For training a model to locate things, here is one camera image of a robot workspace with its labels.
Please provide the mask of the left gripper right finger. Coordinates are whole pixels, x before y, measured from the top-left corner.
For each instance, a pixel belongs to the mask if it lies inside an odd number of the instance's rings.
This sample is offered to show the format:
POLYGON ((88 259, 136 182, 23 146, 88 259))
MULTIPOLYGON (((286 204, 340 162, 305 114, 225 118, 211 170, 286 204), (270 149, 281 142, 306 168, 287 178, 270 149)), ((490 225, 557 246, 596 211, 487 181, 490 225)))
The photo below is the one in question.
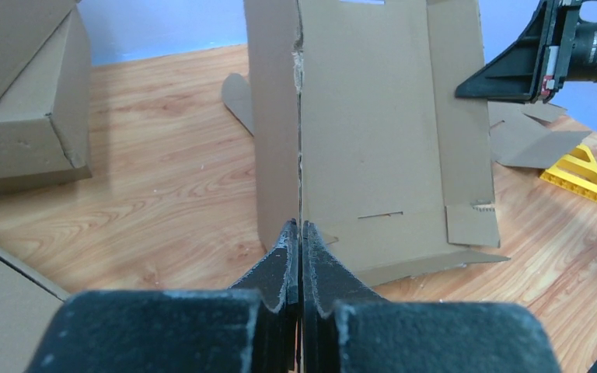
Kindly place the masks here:
POLYGON ((391 302, 302 229, 306 372, 558 372, 539 320, 506 302, 391 302))

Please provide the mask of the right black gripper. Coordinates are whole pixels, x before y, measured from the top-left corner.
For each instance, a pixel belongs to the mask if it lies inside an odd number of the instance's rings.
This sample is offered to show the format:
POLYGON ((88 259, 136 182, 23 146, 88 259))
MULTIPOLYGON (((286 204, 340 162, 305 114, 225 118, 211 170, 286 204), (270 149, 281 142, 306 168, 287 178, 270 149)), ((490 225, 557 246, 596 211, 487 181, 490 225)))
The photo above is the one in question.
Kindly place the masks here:
POLYGON ((460 99, 549 102, 571 64, 582 1, 541 1, 517 40, 455 90, 460 99))

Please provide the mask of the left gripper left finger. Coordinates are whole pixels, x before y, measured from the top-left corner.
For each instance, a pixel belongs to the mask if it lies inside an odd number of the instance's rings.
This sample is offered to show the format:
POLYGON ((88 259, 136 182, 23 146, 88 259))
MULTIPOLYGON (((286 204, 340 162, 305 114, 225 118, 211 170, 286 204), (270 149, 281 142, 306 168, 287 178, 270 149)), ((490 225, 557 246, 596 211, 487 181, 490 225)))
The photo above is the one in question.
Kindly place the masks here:
POLYGON ((30 372, 289 372, 299 363, 298 227, 220 290, 84 291, 52 318, 30 372))

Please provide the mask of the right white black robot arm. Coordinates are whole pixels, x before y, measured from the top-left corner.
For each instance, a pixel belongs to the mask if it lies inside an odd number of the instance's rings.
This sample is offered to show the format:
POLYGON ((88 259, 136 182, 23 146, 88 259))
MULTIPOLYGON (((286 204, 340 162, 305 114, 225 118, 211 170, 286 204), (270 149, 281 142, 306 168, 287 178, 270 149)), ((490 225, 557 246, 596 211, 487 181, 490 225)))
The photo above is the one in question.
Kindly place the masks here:
POLYGON ((597 83, 597 22, 581 1, 541 1, 517 40, 455 90, 460 99, 548 103, 566 82, 597 83))

